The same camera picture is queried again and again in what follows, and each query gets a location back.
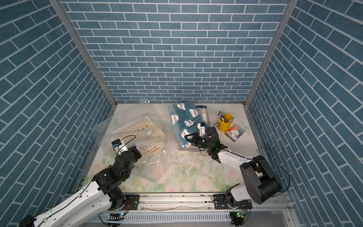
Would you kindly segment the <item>cream bear print blanket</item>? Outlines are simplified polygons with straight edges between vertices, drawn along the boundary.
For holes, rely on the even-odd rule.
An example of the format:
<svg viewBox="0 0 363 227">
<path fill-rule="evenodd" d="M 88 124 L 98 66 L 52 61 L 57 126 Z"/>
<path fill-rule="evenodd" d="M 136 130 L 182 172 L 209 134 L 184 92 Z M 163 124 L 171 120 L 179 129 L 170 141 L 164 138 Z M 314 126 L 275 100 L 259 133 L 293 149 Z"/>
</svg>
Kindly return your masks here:
<svg viewBox="0 0 363 227">
<path fill-rule="evenodd" d="M 202 105 L 197 105 L 196 108 L 201 112 L 201 116 L 202 119 L 204 121 L 204 123 L 209 124 L 209 116 L 208 116 L 208 108 L 207 106 L 202 106 Z M 191 146 L 191 147 L 180 147 L 179 150 L 183 150 L 183 151 L 193 151 L 196 152 L 197 150 L 199 150 L 196 146 Z"/>
</svg>

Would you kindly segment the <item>clear plastic vacuum bag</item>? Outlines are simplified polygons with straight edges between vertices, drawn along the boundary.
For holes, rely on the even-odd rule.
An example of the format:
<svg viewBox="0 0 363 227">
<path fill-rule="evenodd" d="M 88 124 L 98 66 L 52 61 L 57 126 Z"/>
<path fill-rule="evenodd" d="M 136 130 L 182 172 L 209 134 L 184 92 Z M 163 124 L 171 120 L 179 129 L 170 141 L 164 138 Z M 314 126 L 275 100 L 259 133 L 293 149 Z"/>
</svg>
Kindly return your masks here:
<svg viewBox="0 0 363 227">
<path fill-rule="evenodd" d="M 124 140 L 127 148 L 137 146 L 135 142 L 136 136 L 122 135 L 120 134 L 120 129 L 129 124 L 134 124 L 137 119 L 146 115 L 161 128 L 165 134 L 166 141 L 164 143 L 164 149 L 156 156 L 151 157 L 145 152 L 140 152 L 142 158 L 134 164 L 135 167 L 132 173 L 135 176 L 157 182 L 166 175 L 168 154 L 173 145 L 173 133 L 167 127 L 166 123 L 163 122 L 162 117 L 157 113 L 156 106 L 150 100 L 144 98 L 137 104 L 126 105 L 124 109 L 96 125 L 93 128 L 93 136 L 100 149 L 114 159 L 117 155 L 112 148 L 111 143 L 113 141 L 117 139 Z"/>
</svg>

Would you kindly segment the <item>navy blue star blanket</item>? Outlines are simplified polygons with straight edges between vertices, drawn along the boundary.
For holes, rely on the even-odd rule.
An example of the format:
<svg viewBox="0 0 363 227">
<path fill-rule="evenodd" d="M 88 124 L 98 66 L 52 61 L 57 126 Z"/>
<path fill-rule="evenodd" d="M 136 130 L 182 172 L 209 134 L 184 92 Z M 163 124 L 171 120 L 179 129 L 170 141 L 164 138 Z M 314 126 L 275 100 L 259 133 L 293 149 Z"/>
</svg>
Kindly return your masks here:
<svg viewBox="0 0 363 227">
<path fill-rule="evenodd" d="M 196 108 L 199 110 L 203 122 L 207 125 L 210 125 L 207 107 L 206 106 L 196 106 Z"/>
</svg>

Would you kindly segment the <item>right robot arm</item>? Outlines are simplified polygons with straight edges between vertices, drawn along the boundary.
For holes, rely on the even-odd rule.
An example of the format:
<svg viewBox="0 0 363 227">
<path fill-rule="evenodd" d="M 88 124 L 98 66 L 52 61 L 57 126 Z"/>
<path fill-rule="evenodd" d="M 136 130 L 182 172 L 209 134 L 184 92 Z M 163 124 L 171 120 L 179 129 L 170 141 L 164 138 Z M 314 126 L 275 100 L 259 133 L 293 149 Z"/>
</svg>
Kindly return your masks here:
<svg viewBox="0 0 363 227">
<path fill-rule="evenodd" d="M 237 208 L 247 200 L 257 204 L 282 192 L 280 179 L 263 156 L 243 156 L 228 149 L 221 143 L 215 128 L 209 127 L 204 133 L 197 132 L 183 136 L 191 145 L 204 149 L 218 163 L 229 165 L 239 170 L 244 183 L 238 183 L 226 191 L 226 202 L 231 208 Z"/>
</svg>

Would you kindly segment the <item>dark teal bear blanket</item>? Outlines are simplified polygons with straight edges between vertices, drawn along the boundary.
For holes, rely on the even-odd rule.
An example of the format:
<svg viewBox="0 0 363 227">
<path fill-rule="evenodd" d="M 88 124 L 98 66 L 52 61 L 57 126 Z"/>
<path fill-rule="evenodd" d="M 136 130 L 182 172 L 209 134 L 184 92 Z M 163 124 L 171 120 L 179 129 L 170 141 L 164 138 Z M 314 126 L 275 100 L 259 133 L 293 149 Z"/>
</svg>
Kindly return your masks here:
<svg viewBox="0 0 363 227">
<path fill-rule="evenodd" d="M 180 147 L 192 145 L 184 138 L 186 134 L 199 132 L 198 123 L 203 123 L 199 110 L 192 101 L 173 104 L 168 108 L 172 130 Z"/>
</svg>

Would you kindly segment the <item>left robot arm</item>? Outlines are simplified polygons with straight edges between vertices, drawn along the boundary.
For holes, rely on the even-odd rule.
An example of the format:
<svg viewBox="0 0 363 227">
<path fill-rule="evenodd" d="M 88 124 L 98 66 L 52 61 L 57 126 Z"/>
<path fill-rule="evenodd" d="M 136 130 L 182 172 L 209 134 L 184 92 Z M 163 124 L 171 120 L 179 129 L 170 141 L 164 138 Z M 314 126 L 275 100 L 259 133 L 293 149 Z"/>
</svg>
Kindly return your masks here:
<svg viewBox="0 0 363 227">
<path fill-rule="evenodd" d="M 97 173 L 94 178 L 71 197 L 36 217 L 28 215 L 20 227 L 78 227 L 110 208 L 128 208 L 129 203 L 120 185 L 126 181 L 134 164 L 142 158 L 137 146 L 117 155 L 113 165 Z"/>
</svg>

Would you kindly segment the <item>orange checked flower blanket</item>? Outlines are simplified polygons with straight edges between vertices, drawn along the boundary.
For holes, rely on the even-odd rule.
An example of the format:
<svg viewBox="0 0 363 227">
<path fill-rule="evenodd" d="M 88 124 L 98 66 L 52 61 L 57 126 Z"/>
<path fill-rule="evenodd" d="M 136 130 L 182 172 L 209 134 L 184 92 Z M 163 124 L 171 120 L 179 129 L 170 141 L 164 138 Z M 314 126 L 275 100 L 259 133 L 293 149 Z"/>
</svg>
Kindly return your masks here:
<svg viewBox="0 0 363 227">
<path fill-rule="evenodd" d="M 164 149 L 165 134 L 161 128 L 149 117 L 137 119 L 134 124 L 129 124 L 120 129 L 122 135 L 135 135 L 135 142 L 140 152 L 149 156 L 156 156 Z"/>
</svg>

